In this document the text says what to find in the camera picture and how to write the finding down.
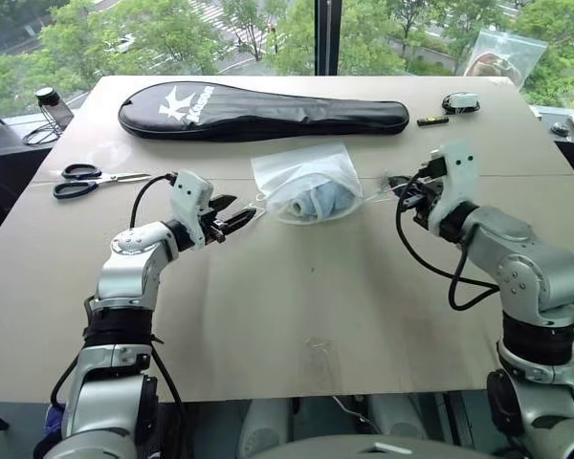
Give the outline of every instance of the plastic bag with item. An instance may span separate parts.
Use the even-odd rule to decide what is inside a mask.
[[[251,165],[267,211],[284,223],[335,220],[363,202],[357,172],[341,142],[252,158]]]
[[[543,41],[511,33],[480,31],[465,77],[509,77],[519,89],[546,51]]]

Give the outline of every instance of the black scissors handle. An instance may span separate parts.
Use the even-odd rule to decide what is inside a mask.
[[[54,198],[70,199],[91,193],[98,187],[98,183],[90,182],[65,182],[54,187]]]
[[[96,179],[102,175],[102,171],[93,164],[70,164],[61,172],[66,180]]]

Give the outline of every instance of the window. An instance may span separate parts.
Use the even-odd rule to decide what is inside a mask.
[[[574,108],[574,0],[342,0],[338,72],[505,76]]]
[[[308,0],[0,1],[0,117],[45,86],[78,108],[107,75],[312,75],[314,48]]]

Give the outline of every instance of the white logo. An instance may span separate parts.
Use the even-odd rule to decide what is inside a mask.
[[[214,86],[205,86],[204,91],[196,101],[195,105],[189,109],[187,113],[187,119],[190,121],[198,122],[200,120],[200,114],[202,113],[202,109],[206,106],[209,102],[210,95],[214,91]],[[191,100],[195,96],[195,93],[191,93],[188,97],[178,100],[176,98],[176,86],[172,88],[170,94],[168,94],[165,99],[168,102],[168,107],[165,105],[160,105],[159,113],[163,115],[167,115],[169,118],[173,117],[177,121],[180,121],[184,116],[185,113],[180,112],[182,108],[189,108],[191,106]]]

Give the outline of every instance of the table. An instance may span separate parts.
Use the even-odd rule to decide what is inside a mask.
[[[413,120],[438,114],[454,91],[482,109],[443,126],[413,121],[393,137],[343,137],[364,189],[389,171],[410,174],[442,143],[467,140],[481,178],[478,203],[530,222],[547,242],[574,251],[574,172],[507,79],[483,77],[109,76],[92,91],[0,229],[0,401],[48,400],[77,352],[82,299],[96,287],[112,236],[125,229],[142,185],[107,186],[73,201],[48,181],[66,164],[162,174],[189,168],[216,193],[257,193],[251,156],[329,142],[158,142],[117,121],[143,87],[203,79],[259,91],[325,98],[397,99]],[[169,186],[145,195],[139,224],[167,219]],[[448,282],[420,268],[399,243],[395,203],[369,204],[323,225],[294,227],[264,216],[226,244],[185,252],[166,268],[154,331],[182,398],[207,401],[474,389],[498,367],[497,296],[466,313],[447,302]],[[424,256],[454,268],[458,252],[405,219]],[[482,276],[476,268],[466,273]],[[463,288],[458,299],[474,290]],[[163,399],[167,390],[160,385]]]

